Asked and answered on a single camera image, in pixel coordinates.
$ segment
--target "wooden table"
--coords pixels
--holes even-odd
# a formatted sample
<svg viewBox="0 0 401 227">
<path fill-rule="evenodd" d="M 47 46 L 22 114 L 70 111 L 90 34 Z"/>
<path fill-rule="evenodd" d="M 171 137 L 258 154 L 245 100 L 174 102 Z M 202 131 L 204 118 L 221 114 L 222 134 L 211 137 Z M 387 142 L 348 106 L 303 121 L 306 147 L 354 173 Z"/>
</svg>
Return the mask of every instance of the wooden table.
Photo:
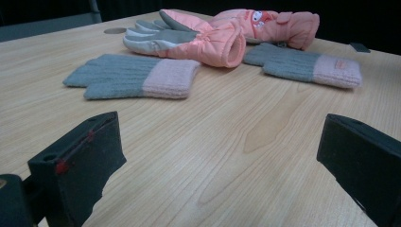
<svg viewBox="0 0 401 227">
<path fill-rule="evenodd" d="M 354 91 L 246 64 L 203 66 L 185 100 L 87 101 L 84 89 L 62 85 L 89 59 L 132 54 L 123 34 L 105 29 L 157 17 L 0 43 L 0 174 L 26 178 L 35 154 L 85 119 L 118 111 L 128 161 L 85 226 L 375 226 L 316 154 L 329 113 L 401 140 L 400 56 L 315 40 L 308 51 L 360 62 Z"/>
</svg>

